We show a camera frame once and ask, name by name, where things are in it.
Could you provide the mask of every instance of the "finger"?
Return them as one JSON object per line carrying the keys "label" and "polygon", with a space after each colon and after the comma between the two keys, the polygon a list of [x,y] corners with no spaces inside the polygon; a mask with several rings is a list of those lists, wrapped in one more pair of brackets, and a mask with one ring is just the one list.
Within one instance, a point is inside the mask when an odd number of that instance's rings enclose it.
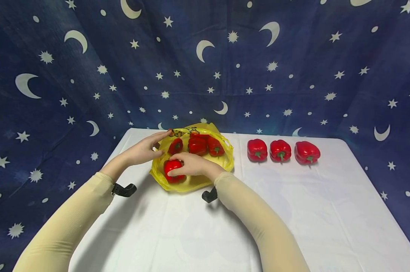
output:
{"label": "finger", "polygon": [[157,132],[156,134],[150,135],[150,138],[152,139],[153,144],[161,141],[165,137],[169,136],[172,133],[171,130],[168,131],[162,131],[162,132]]}
{"label": "finger", "polygon": [[168,172],[167,175],[168,175],[169,177],[175,177],[175,176],[183,175],[183,174],[182,174],[182,172],[184,171],[183,168],[184,168],[184,167],[177,168],[177,169],[173,169],[172,171]]}
{"label": "finger", "polygon": [[159,150],[159,151],[155,151],[152,156],[154,157],[154,159],[161,157],[162,155],[164,155],[164,150]]}
{"label": "finger", "polygon": [[182,152],[182,153],[175,154],[175,155],[173,155],[169,158],[169,161],[173,161],[173,160],[183,161],[186,154],[188,154],[188,153],[187,152]]}

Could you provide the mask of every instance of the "black clip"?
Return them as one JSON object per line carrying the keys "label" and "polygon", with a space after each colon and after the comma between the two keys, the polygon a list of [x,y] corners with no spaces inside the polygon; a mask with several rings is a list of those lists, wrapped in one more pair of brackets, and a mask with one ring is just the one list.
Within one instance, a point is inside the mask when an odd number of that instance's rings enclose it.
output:
{"label": "black clip", "polygon": [[211,203],[217,199],[217,189],[213,187],[210,192],[205,191],[202,193],[202,199],[205,200],[207,203]]}
{"label": "black clip", "polygon": [[128,198],[133,195],[135,191],[137,191],[137,187],[132,183],[129,184],[126,188],[123,188],[121,185],[115,183],[113,191],[111,191],[111,193]]}

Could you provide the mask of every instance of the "dark blue backdrop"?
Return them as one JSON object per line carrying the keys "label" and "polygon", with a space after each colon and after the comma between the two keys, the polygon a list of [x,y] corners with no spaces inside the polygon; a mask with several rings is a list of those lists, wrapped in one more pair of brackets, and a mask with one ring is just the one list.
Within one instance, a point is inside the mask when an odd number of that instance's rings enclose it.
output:
{"label": "dark blue backdrop", "polygon": [[410,1],[0,0],[0,271],[128,128],[200,121],[342,138],[410,240]]}

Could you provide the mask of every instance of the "white tablecloth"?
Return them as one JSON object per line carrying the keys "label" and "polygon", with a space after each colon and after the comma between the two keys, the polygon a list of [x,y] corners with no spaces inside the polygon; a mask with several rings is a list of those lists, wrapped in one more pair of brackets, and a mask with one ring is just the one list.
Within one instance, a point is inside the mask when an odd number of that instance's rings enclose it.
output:
{"label": "white tablecloth", "polygon": [[[108,160],[156,130],[130,129]],[[410,243],[347,144],[338,139],[223,134],[234,146],[234,174],[254,189],[294,233],[311,272],[410,272]],[[312,166],[252,163],[248,140],[283,139],[319,147]],[[256,272],[256,245],[242,223],[204,189],[164,191],[151,163],[128,168],[118,183],[136,184],[116,196],[82,239],[70,271]]]}

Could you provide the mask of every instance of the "arm sleeve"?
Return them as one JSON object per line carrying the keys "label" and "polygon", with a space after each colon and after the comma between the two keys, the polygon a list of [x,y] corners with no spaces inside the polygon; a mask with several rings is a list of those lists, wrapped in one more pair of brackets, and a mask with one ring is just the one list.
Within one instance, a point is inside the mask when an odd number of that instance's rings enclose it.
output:
{"label": "arm sleeve", "polygon": [[109,176],[96,173],[42,226],[13,272],[67,272],[82,237],[113,200]]}
{"label": "arm sleeve", "polygon": [[228,172],[220,174],[214,185],[219,200],[253,236],[264,272],[309,272],[293,234],[259,195]]}

